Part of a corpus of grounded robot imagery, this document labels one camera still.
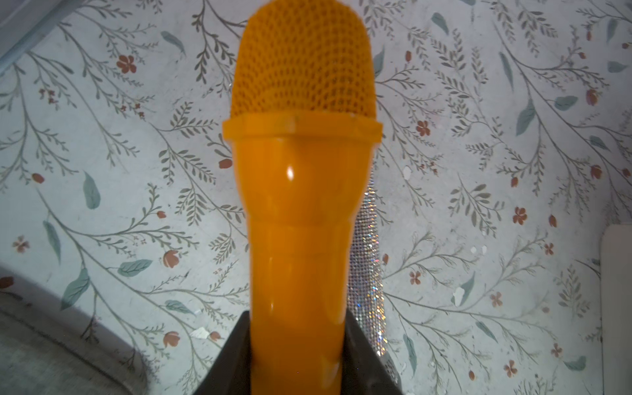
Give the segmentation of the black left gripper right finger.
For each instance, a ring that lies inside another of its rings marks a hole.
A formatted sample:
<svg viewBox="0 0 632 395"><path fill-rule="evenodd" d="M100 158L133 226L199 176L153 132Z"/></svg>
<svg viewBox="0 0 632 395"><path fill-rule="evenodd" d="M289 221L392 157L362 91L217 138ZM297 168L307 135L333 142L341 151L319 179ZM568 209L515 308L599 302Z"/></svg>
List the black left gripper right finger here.
<svg viewBox="0 0 632 395"><path fill-rule="evenodd" d="M346 313L341 395L402 395L356 318Z"/></svg>

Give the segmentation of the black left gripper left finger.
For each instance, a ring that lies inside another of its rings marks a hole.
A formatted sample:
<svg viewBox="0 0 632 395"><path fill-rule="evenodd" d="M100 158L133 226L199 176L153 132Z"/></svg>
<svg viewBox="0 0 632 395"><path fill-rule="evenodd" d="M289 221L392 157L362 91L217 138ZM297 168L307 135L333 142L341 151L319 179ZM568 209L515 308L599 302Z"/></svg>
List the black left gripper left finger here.
<svg viewBox="0 0 632 395"><path fill-rule="evenodd" d="M243 312L194 395L250 395L250 313Z"/></svg>

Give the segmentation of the white three-drawer cabinet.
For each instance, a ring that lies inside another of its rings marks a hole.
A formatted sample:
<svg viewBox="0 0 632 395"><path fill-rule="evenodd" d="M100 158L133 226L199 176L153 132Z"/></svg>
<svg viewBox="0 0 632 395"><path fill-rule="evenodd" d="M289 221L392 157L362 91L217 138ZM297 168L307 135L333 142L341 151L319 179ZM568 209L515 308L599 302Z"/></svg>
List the white three-drawer cabinet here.
<svg viewBox="0 0 632 395"><path fill-rule="evenodd" d="M601 245L604 393L631 393L631 225L611 225Z"/></svg>

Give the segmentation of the orange microphone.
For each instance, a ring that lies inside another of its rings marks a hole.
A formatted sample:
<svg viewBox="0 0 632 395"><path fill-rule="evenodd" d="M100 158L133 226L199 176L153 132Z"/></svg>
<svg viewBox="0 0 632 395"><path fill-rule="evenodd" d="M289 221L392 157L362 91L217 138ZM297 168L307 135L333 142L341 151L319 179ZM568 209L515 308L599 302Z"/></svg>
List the orange microphone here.
<svg viewBox="0 0 632 395"><path fill-rule="evenodd" d="M352 235L382 138L358 15L338 1L258 9L223 136L250 242L251 391L338 394Z"/></svg>

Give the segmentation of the glitter silver microphone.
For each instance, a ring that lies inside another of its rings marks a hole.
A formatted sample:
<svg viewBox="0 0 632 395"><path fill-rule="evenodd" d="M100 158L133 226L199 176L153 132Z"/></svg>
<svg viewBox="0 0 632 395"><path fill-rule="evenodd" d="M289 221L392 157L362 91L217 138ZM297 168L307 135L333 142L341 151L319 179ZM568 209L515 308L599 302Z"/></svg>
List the glitter silver microphone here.
<svg viewBox="0 0 632 395"><path fill-rule="evenodd" d="M374 353L387 353L378 210L374 181L367 185L355 219L350 251L347 308L357 320Z"/></svg>

